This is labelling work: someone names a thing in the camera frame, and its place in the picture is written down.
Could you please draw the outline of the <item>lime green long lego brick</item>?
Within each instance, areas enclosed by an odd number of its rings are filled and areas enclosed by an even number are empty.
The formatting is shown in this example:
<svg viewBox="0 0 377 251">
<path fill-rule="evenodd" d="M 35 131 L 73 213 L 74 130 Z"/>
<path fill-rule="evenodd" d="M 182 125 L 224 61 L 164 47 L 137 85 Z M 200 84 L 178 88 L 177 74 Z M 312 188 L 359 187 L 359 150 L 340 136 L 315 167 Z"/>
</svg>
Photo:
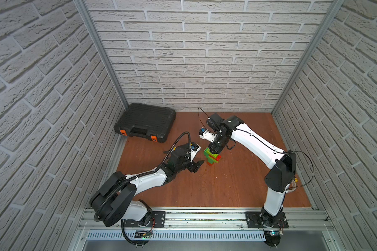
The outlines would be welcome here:
<svg viewBox="0 0 377 251">
<path fill-rule="evenodd" d="M 218 154 L 213 154 L 213 153 L 211 152 L 210 148 L 207 147 L 207 148 L 204 150 L 204 155 L 205 155 L 206 157 L 208 157 L 208 156 L 212 156 L 213 158 L 216 158 L 216 156 L 217 156 Z"/>
</svg>

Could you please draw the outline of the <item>dark green long lego brick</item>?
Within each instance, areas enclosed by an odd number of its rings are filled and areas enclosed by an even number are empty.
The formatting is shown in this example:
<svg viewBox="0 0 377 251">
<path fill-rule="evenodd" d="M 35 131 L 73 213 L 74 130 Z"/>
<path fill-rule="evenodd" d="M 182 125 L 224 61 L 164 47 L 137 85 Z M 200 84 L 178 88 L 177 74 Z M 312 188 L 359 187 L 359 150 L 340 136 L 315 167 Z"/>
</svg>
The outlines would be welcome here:
<svg viewBox="0 0 377 251">
<path fill-rule="evenodd" d="M 212 156 L 208 156 L 207 157 L 207 163 L 217 163 L 218 161 L 215 160 L 215 158 L 213 158 Z"/>
</svg>

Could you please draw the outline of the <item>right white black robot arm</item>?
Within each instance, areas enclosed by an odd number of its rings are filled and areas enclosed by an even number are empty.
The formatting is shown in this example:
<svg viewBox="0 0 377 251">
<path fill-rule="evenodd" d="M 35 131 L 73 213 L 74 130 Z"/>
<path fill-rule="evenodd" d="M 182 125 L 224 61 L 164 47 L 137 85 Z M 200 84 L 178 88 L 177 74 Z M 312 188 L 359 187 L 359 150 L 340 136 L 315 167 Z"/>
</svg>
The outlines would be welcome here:
<svg viewBox="0 0 377 251">
<path fill-rule="evenodd" d="M 218 114 L 212 114 L 206 123 L 211 131 L 201 128 L 199 136 L 209 141 L 209 156 L 218 156 L 232 140 L 245 146 L 270 169 L 264 179 L 268 190 L 261 217 L 264 225 L 271 227 L 283 212 L 285 195 L 295 180 L 296 153 L 285 152 L 274 146 L 237 116 L 224 119 Z"/>
</svg>

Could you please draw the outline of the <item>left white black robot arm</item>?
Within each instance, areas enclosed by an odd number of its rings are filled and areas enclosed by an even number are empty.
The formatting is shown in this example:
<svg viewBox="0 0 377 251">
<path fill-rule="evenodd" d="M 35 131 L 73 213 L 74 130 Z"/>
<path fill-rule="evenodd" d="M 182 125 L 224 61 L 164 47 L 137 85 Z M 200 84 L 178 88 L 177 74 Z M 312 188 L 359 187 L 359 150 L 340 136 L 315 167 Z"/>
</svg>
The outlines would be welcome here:
<svg viewBox="0 0 377 251">
<path fill-rule="evenodd" d="M 136 175 L 113 173 L 90 199 L 90 206 L 95 211 L 93 220 L 103 222 L 106 227 L 124 220 L 146 227 L 152 220 L 152 209 L 144 201 L 133 198 L 143 191 L 172 182 L 183 170 L 197 172 L 204 163 L 194 160 L 200 150 L 200 145 L 187 143 L 172 148 L 167 162 L 159 168 Z"/>
</svg>

